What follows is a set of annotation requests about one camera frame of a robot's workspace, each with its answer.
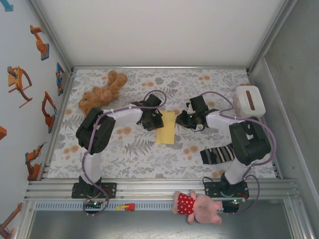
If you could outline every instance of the white plastic container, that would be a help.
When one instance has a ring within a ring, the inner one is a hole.
[[[237,87],[233,100],[238,117],[261,117],[266,112],[263,99],[256,86]]]

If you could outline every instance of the stuffed toy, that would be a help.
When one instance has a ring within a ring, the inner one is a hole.
[[[119,90],[127,81],[126,74],[110,71],[107,85],[101,88],[95,86],[92,91],[85,92],[79,102],[79,108],[84,115],[87,115],[93,107],[108,106],[110,102],[119,97]]]
[[[217,215],[217,212],[222,208],[221,202],[214,201],[202,194],[196,197],[196,193],[191,191],[190,196],[175,192],[174,205],[171,211],[174,214],[188,215],[187,222],[191,225],[194,223],[194,219],[202,224],[220,225],[222,219]]]

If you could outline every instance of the black and white sock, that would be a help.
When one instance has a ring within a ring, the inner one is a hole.
[[[234,160],[234,150],[232,144],[217,147],[217,148],[207,148],[200,152],[201,159],[204,164],[218,164]]]

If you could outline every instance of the patterned table surface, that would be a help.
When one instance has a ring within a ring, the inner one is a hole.
[[[49,178],[79,177],[85,150],[79,147],[75,137],[84,119],[78,102],[85,91],[105,85],[108,72],[77,71],[51,160]],[[126,73],[128,82],[120,90],[120,97],[104,109],[121,108],[132,101],[141,101],[147,92],[159,89],[167,94],[167,103],[161,110],[174,111],[178,115],[186,110],[185,103],[189,98],[213,90],[232,99],[236,87],[248,83],[244,69],[121,69],[118,72]],[[204,98],[209,108],[229,108],[219,96],[207,94]],[[160,145],[155,141],[155,131],[148,132],[135,123],[114,129],[109,145],[102,153],[103,178],[219,177],[232,163],[206,165],[201,160],[201,150],[230,143],[230,138],[218,129],[192,132],[176,124],[175,144]],[[275,177],[271,163],[254,168],[252,173],[261,178]]]

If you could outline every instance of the red polka dot dress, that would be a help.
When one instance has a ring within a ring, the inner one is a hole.
[[[177,199],[177,213],[183,215],[192,214],[195,200],[190,196],[180,193]]]

